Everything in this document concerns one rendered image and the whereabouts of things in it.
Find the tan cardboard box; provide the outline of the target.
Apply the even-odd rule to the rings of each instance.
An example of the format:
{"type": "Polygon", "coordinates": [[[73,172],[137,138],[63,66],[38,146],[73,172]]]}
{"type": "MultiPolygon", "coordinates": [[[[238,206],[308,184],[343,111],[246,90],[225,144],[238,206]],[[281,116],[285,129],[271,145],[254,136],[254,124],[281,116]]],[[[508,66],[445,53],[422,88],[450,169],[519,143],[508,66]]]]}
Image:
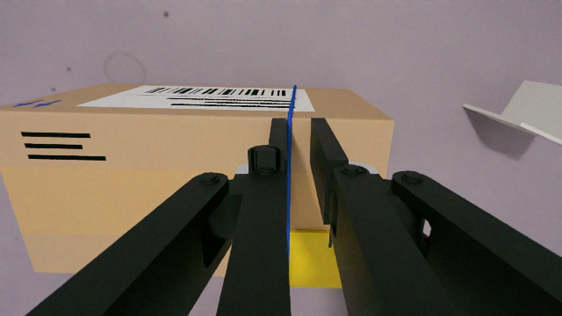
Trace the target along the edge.
{"type": "MultiPolygon", "coordinates": [[[[0,106],[0,171],[35,273],[72,273],[194,176],[234,179],[293,88],[103,83],[0,106]]],[[[349,89],[296,88],[290,229],[329,230],[311,118],[386,177],[394,120],[349,89]]]]}

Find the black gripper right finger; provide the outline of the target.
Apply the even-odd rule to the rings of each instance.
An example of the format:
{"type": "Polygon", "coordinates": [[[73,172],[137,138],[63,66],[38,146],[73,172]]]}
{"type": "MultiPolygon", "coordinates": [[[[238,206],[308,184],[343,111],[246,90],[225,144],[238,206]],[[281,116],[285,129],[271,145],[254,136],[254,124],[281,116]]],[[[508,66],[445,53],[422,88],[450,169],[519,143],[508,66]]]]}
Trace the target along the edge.
{"type": "Polygon", "coordinates": [[[349,316],[562,316],[562,257],[432,178],[349,162],[325,118],[310,166],[349,316]]]}

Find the grey l-shaped corner guard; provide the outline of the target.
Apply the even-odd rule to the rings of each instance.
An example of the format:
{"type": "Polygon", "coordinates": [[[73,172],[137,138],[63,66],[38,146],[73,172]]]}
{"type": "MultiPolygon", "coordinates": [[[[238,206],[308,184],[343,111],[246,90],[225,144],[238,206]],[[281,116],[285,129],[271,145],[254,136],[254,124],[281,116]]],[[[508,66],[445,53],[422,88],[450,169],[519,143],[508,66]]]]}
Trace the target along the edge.
{"type": "Polygon", "coordinates": [[[562,86],[523,81],[501,115],[469,104],[463,106],[507,126],[562,145],[562,86]]]}

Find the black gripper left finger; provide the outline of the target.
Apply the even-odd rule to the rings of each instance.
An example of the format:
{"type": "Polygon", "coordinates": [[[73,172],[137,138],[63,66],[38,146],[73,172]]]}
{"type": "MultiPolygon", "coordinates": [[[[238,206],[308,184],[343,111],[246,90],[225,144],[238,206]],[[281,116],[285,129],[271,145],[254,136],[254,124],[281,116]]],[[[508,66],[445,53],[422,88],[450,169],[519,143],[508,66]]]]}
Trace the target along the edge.
{"type": "Polygon", "coordinates": [[[25,316],[188,316],[231,245],[216,316],[292,316],[286,118],[248,160],[194,176],[25,316]]]}

